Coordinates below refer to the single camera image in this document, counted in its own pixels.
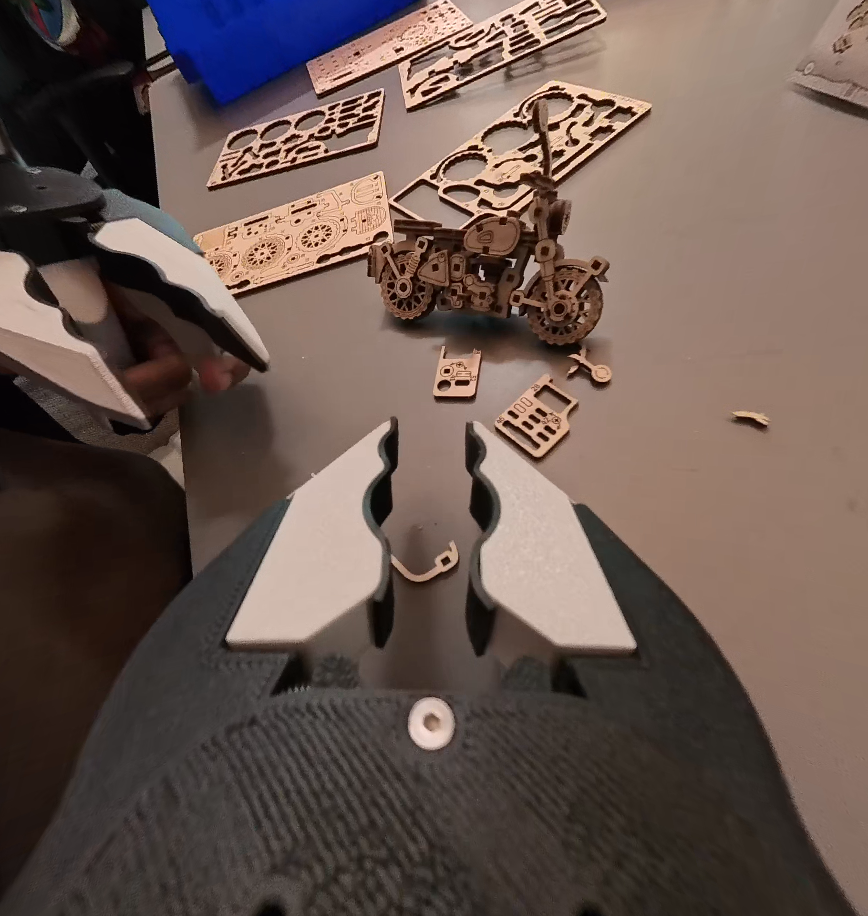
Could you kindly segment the wooden sheet with round holes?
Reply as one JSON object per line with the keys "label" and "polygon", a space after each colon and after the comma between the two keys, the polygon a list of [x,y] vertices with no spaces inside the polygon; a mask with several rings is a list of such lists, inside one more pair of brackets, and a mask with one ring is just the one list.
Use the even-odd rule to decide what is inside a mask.
{"label": "wooden sheet with round holes", "polygon": [[376,147],[384,89],[235,130],[206,187],[220,189]]}

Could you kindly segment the wooden sheet with long cutouts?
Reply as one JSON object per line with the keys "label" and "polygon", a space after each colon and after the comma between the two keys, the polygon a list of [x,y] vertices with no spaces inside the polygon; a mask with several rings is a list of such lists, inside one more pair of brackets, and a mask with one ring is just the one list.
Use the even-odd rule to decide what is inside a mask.
{"label": "wooden sheet with long cutouts", "polygon": [[407,111],[603,24],[596,1],[524,1],[439,40],[398,66]]}

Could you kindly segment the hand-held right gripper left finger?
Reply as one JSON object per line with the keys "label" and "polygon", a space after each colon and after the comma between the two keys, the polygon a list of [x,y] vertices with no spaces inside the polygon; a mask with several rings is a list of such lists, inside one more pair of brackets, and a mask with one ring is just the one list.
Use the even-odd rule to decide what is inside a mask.
{"label": "hand-held right gripper left finger", "polygon": [[359,662],[394,625],[392,552],[398,422],[389,418],[290,496],[225,636],[233,650],[280,650],[313,670]]}

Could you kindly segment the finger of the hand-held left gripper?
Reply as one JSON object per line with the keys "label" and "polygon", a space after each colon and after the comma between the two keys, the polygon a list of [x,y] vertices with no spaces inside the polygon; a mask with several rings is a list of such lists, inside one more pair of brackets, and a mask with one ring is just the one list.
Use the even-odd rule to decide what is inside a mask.
{"label": "finger of the hand-held left gripper", "polygon": [[175,220],[130,197],[104,197],[101,218],[91,242],[120,303],[153,321],[197,367],[226,353],[268,371],[255,327]]}
{"label": "finger of the hand-held left gripper", "polygon": [[136,429],[151,423],[120,372],[131,352],[93,266],[72,260],[38,269],[0,251],[0,364]]}

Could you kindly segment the large punched-out wooden sheet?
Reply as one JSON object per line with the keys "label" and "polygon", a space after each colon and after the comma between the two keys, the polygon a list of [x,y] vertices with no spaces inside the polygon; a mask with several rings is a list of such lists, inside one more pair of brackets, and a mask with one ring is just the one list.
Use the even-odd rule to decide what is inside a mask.
{"label": "large punched-out wooden sheet", "polygon": [[461,227],[481,213],[521,216],[535,192],[523,176],[543,171],[546,149],[560,185],[651,109],[621,94],[545,83],[392,195],[391,208],[407,219],[432,220],[411,207],[426,190],[462,215]]}

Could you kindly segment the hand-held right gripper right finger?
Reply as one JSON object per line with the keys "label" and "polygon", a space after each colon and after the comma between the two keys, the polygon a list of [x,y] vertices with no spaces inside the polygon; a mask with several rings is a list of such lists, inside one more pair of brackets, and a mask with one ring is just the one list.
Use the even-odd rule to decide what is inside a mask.
{"label": "hand-held right gripper right finger", "polygon": [[480,421],[464,430],[465,625],[498,682],[564,680],[575,661],[637,660],[637,640],[574,502]]}

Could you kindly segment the grey desk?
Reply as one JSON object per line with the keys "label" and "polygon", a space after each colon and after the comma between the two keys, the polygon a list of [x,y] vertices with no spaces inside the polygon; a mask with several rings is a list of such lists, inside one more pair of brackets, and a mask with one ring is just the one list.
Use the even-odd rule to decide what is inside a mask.
{"label": "grey desk", "polygon": [[[190,234],[381,170],[395,193],[549,80],[652,110],[565,181],[569,255],[611,263],[589,338],[607,387],[565,379],[524,321],[390,321],[357,260],[240,299],[271,372],[181,415],[197,567],[385,419],[399,424],[385,531],[422,572],[368,684],[484,690],[464,624],[477,526],[465,424],[544,373],[576,396],[537,470],[592,509],[719,644],[797,806],[868,914],[868,116],[786,78],[834,2],[609,2],[597,29],[417,112],[395,68],[378,146],[231,188],[206,180],[233,129],[313,106],[303,69],[218,109],[179,73],[151,89],[161,206]],[[482,352],[477,391],[436,399],[440,347]],[[768,429],[731,422],[735,410]]]}

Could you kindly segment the person's brown shirt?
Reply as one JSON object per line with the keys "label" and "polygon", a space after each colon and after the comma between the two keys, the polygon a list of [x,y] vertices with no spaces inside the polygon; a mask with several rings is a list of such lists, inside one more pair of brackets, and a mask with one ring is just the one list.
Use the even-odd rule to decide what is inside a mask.
{"label": "person's brown shirt", "polygon": [[0,899],[190,577],[185,495],[160,464],[0,429]]}

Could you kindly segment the wooden keypad-shaped piece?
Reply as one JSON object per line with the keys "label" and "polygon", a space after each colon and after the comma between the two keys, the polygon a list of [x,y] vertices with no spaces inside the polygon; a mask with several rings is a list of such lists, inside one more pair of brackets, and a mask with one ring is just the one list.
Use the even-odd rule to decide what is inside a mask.
{"label": "wooden keypad-shaped piece", "polygon": [[568,395],[545,374],[498,416],[495,428],[540,460],[569,434],[569,417],[578,406],[576,397]]}

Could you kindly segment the wooden sheet with wheel parts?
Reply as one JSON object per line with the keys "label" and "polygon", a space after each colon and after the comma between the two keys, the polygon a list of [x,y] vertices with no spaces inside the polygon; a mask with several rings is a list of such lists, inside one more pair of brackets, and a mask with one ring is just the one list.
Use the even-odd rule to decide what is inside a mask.
{"label": "wooden sheet with wheel parts", "polygon": [[392,239],[382,171],[193,237],[234,295],[365,256]]}

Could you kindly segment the wooden sheet with fine parts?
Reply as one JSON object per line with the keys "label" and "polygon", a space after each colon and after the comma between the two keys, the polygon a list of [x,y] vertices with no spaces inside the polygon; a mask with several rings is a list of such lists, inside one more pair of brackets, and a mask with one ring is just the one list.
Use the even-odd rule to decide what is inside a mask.
{"label": "wooden sheet with fine parts", "polygon": [[450,1],[437,1],[307,62],[317,98],[411,58],[473,21]]}

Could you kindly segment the wooden motorcycle model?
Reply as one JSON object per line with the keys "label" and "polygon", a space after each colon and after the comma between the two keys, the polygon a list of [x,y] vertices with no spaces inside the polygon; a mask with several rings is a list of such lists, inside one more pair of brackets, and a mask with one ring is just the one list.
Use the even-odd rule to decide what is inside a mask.
{"label": "wooden motorcycle model", "polygon": [[536,337],[549,345],[580,343],[599,323],[601,285],[609,261],[601,256],[568,258],[561,244],[571,201],[558,195],[553,167],[561,146],[552,143],[549,99],[542,90],[522,111],[480,132],[424,177],[429,186],[449,177],[467,161],[481,169],[469,180],[444,182],[437,189],[446,200],[452,189],[473,205],[463,227],[448,227],[408,214],[393,223],[402,240],[372,244],[368,276],[377,285],[386,310],[411,322],[433,311],[527,318]]}

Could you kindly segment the wooden rectangular engraved piece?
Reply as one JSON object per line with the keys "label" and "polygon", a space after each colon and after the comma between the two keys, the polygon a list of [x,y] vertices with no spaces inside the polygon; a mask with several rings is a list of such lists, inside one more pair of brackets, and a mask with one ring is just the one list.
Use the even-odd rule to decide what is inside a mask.
{"label": "wooden rectangular engraved piece", "polygon": [[432,386],[436,399],[469,399],[475,396],[481,369],[482,352],[473,350],[465,356],[450,356],[445,345],[440,355]]}

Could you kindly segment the person's left hand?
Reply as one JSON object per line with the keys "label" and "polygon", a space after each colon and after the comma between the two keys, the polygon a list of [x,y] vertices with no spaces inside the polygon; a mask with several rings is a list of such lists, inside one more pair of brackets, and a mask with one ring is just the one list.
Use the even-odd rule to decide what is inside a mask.
{"label": "person's left hand", "polygon": [[182,406],[194,387],[217,394],[250,374],[249,365],[227,353],[192,362],[159,324],[132,304],[114,301],[113,308],[134,355],[120,380],[147,418],[159,418]]}

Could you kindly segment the blue plastic bin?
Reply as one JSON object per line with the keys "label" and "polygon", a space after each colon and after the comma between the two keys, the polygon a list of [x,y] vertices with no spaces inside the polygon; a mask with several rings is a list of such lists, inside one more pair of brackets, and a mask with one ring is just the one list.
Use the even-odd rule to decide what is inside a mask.
{"label": "blue plastic bin", "polygon": [[381,23],[407,1],[149,1],[184,79],[228,104]]}

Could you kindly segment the wooden bent pipe piece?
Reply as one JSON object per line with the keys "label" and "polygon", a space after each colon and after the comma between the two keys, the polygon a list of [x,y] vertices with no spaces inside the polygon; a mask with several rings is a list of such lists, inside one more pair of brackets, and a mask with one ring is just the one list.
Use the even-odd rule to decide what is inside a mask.
{"label": "wooden bent pipe piece", "polygon": [[422,584],[454,569],[459,563],[460,554],[456,542],[451,541],[448,548],[435,558],[433,565],[427,571],[421,573],[410,571],[405,564],[394,555],[391,555],[390,560],[392,567],[405,580],[415,584]]}

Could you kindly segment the printed paper sheet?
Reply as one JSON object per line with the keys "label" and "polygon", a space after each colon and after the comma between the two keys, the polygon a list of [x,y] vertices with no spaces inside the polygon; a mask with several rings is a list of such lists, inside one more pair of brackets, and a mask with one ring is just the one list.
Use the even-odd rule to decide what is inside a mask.
{"label": "printed paper sheet", "polygon": [[868,110],[868,1],[839,1],[789,80]]}

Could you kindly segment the wooden wrench-shaped piece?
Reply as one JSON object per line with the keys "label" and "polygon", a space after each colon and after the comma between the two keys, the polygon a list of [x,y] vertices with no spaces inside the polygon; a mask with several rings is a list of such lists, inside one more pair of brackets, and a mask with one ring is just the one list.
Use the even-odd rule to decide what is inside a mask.
{"label": "wooden wrench-shaped piece", "polygon": [[588,376],[591,383],[595,385],[607,385],[611,381],[611,368],[607,364],[601,364],[591,361],[589,347],[580,347],[574,352],[567,354],[567,360],[570,365],[566,372],[566,378],[572,378],[577,373]]}

